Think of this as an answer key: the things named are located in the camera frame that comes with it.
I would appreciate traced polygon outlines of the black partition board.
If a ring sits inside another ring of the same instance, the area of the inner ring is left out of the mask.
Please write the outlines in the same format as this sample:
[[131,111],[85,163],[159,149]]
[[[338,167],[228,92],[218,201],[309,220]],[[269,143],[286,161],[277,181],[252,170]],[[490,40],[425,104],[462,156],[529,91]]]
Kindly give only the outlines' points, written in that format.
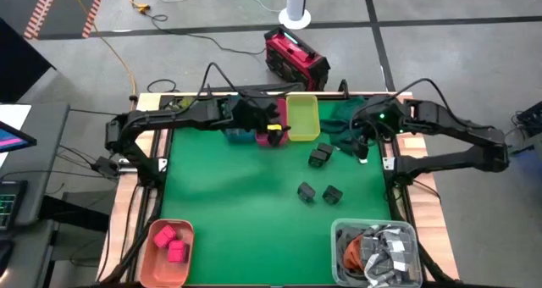
[[0,18],[0,102],[17,102],[55,67]]

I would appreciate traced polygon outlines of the blue plastic bin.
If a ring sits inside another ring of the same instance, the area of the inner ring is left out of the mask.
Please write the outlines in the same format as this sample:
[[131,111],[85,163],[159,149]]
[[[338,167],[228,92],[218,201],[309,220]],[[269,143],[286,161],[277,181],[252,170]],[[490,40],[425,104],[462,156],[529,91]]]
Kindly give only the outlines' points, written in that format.
[[227,129],[224,131],[224,137],[230,143],[251,143],[256,140],[254,130]]

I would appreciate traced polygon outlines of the red portable power box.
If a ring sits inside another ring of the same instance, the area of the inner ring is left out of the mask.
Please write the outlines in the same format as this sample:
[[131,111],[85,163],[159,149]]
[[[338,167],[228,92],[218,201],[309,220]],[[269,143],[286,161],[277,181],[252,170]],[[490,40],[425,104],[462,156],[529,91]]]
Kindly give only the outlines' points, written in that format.
[[283,26],[264,34],[265,62],[270,71],[305,91],[322,91],[329,77],[328,59]]

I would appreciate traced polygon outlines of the orange cloth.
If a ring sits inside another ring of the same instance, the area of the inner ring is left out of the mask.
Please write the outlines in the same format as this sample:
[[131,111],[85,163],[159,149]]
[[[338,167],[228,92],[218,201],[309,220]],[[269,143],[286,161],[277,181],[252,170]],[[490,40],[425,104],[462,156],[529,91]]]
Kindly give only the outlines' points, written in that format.
[[343,264],[345,265],[346,269],[364,270],[361,249],[362,236],[359,235],[348,244],[343,254]]

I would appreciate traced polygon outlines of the pink spice box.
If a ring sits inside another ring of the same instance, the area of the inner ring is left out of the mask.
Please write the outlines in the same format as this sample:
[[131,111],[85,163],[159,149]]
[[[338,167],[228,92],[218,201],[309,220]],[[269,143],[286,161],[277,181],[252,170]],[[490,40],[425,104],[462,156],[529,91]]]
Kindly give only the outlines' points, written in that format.
[[165,248],[168,244],[176,238],[176,231],[174,228],[166,224],[160,229],[153,237],[153,243],[158,248]]
[[170,263],[185,263],[188,259],[189,245],[182,240],[168,244],[167,259]]

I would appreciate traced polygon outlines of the white tower fan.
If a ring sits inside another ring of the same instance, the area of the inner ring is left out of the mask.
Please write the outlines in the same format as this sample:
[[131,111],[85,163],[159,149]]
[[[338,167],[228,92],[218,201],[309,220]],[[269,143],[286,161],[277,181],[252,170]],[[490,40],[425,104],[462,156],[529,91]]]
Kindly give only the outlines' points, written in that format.
[[279,22],[289,30],[306,28],[312,16],[306,9],[307,0],[286,0],[286,7],[279,12]]

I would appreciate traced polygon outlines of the computer monitor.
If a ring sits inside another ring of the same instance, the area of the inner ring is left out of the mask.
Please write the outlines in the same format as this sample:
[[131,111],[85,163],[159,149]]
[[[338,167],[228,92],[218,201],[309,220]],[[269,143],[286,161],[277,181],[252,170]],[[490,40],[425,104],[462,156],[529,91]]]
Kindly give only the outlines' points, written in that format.
[[11,152],[37,144],[37,139],[0,121],[0,153]]

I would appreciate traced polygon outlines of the black desk support beam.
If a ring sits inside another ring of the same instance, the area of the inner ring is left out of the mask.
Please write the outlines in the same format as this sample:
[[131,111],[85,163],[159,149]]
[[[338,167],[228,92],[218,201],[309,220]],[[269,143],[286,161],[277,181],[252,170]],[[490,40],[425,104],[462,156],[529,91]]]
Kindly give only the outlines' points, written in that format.
[[109,228],[107,214],[50,196],[43,197],[38,219],[53,220],[103,233]]

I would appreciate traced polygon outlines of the backlit keyboard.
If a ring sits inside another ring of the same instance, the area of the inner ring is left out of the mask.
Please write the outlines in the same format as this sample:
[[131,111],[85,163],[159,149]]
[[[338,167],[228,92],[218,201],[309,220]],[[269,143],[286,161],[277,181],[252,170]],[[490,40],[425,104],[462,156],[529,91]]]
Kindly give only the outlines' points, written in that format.
[[0,181],[0,230],[14,225],[27,185],[26,180]]

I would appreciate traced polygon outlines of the salmon orange plastic bin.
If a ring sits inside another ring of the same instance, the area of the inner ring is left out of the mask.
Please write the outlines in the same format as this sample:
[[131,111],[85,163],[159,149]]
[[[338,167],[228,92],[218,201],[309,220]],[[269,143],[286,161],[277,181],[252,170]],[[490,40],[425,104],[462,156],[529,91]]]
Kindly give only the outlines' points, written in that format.
[[[166,224],[176,231],[175,240],[182,240],[189,245],[188,259],[185,263],[170,263],[167,259],[168,247],[158,248],[153,243],[154,235]],[[149,239],[141,263],[140,282],[146,288],[181,287],[191,269],[192,248],[195,231],[192,224],[183,219],[159,219],[151,224]]]

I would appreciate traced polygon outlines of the white paper sheet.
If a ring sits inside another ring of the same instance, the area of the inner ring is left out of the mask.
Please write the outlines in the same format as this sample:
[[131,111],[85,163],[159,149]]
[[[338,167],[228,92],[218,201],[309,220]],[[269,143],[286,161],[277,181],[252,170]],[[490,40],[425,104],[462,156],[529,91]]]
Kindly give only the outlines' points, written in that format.
[[[0,104],[0,121],[21,130],[27,116],[31,110],[31,105],[24,104]],[[0,168],[3,166],[8,152],[0,153]]]

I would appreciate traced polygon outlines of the black mat with orange stripes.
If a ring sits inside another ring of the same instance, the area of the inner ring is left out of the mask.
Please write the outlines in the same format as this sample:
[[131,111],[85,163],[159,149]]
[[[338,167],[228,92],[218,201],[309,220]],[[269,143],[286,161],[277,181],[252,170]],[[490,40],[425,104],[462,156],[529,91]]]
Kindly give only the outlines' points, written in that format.
[[0,19],[26,39],[87,38],[102,0],[0,0]]

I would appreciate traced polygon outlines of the dark green cloth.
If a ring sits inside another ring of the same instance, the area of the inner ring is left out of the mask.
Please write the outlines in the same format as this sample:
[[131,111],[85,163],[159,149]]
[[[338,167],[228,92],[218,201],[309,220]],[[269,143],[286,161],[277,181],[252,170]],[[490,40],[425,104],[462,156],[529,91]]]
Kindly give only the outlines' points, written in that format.
[[350,156],[357,156],[357,148],[365,147],[356,141],[360,139],[362,130],[353,126],[350,131],[349,127],[351,116],[364,103],[362,97],[336,102],[330,115],[320,120],[320,130],[329,135],[331,145]]

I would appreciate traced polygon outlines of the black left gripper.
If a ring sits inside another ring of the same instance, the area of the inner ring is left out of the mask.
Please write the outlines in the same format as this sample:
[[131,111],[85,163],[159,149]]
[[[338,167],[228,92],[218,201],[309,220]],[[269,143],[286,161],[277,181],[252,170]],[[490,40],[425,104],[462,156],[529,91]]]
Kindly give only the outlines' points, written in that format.
[[[265,132],[269,125],[279,122],[279,106],[274,98],[241,98],[232,106],[233,122],[231,126],[243,130]],[[279,125],[277,130],[268,132],[267,140],[271,147],[278,147],[284,132],[290,130],[288,125]]]

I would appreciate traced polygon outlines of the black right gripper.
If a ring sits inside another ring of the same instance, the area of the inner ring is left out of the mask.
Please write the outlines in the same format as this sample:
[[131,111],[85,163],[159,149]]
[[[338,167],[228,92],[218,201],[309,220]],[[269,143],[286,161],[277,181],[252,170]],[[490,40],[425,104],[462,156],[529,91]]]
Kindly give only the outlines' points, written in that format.
[[402,120],[403,105],[397,99],[384,96],[367,99],[351,116],[351,135],[362,146],[357,148],[357,157],[367,159],[368,146],[393,140],[403,131]]

